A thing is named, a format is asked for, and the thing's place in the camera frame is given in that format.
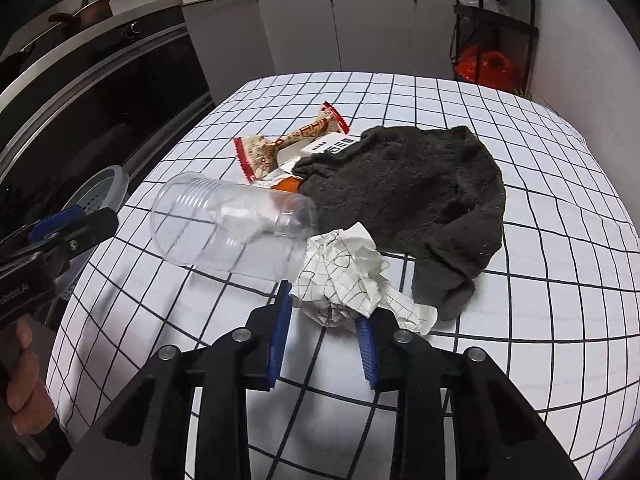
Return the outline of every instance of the black shelf rack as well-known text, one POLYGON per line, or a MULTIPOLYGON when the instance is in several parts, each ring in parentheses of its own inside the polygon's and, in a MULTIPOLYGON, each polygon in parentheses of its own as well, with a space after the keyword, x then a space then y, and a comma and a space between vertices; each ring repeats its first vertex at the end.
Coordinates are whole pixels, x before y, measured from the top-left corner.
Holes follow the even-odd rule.
MULTIPOLYGON (((489 26, 494 28, 497 31, 497 41, 500 42, 500 30, 508 29, 515 32, 519 32, 524 34, 527 37, 527 55, 526 61, 524 65, 524 76, 521 79, 521 86, 518 88, 521 92, 526 92, 527 85, 529 83, 529 73, 531 70, 531 63, 533 59, 533 52, 535 43, 539 36, 538 28, 535 26, 536 22, 536 0, 529 0, 529 23, 523 22, 521 20, 516 20, 515 18, 511 18, 510 16, 500 14, 499 12, 493 12, 492 10, 484 8, 484 0, 478 0, 478 6, 464 6, 460 4, 459 0, 456 0, 456 5, 453 7, 453 11, 456 15, 456 53, 453 59, 454 66, 458 63, 461 55, 461 45, 460 45, 460 37, 461 37, 461 23, 463 18, 468 18, 472 20, 474 24, 474 32, 480 30, 482 26, 489 26)), ((477 84, 480 79, 480 69, 481 69, 481 56, 482 56, 482 47, 480 43, 478 43, 478 49, 476 51, 476 74, 474 77, 474 82, 477 84)))

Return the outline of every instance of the grid tablecloth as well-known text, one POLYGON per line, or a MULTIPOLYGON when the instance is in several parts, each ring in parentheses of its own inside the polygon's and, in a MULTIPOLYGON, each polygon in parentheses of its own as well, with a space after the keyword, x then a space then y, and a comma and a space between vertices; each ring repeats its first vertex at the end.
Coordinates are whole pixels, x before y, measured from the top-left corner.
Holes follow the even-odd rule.
MULTIPOLYGON (((273 299, 272 282, 162 261, 149 209, 162 183, 182 171, 244 182, 231 139, 275 139, 311 122, 325 100, 353 132, 465 124, 487 146, 507 191, 503 247, 462 314, 437 323, 427 339, 457 352, 487 350, 580 473, 597 478, 640 417, 640 251, 629 216, 584 139, 551 111, 504 92, 405 75, 251 81, 184 137, 126 203, 116 237, 100 245, 76 286, 47 377, 62 426, 79 438, 158 348, 211 344, 273 299)), ((386 276, 410 294, 413 259, 385 257, 386 276)), ((196 395, 186 478, 198 404, 196 395)), ((276 388, 248 392, 247 404, 255 479, 388 478, 396 398, 370 391, 351 333, 295 310, 276 388)))

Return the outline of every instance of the plastic cup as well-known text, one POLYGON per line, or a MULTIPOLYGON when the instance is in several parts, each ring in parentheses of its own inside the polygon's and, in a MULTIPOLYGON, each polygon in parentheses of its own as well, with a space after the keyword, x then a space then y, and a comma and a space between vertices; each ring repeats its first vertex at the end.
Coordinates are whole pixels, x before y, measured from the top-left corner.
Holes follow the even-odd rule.
POLYGON ((162 257, 180 266, 293 282, 306 240, 318 232, 316 205, 298 193, 181 173, 162 186, 151 213, 162 257))

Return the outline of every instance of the human hand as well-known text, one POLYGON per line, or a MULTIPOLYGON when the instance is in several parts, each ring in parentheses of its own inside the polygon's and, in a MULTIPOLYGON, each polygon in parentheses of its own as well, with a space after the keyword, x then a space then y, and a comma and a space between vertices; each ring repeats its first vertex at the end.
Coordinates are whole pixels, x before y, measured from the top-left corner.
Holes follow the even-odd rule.
POLYGON ((11 418, 16 433, 36 434, 53 420, 54 407, 39 378, 38 356, 30 348, 33 332, 25 317, 15 323, 15 337, 22 350, 6 389, 6 402, 14 412, 11 418))

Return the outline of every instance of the crumpled tissue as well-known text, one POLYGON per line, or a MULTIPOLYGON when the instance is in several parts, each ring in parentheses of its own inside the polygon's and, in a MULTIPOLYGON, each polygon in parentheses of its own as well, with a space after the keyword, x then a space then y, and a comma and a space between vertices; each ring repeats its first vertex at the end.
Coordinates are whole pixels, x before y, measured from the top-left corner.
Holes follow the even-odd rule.
POLYGON ((368 318, 376 308, 387 308, 400 328, 426 335, 438 311, 395 290, 381 275, 388 266, 359 222, 311 237, 305 264, 291 289, 293 305, 323 326, 352 331, 358 316, 368 318))

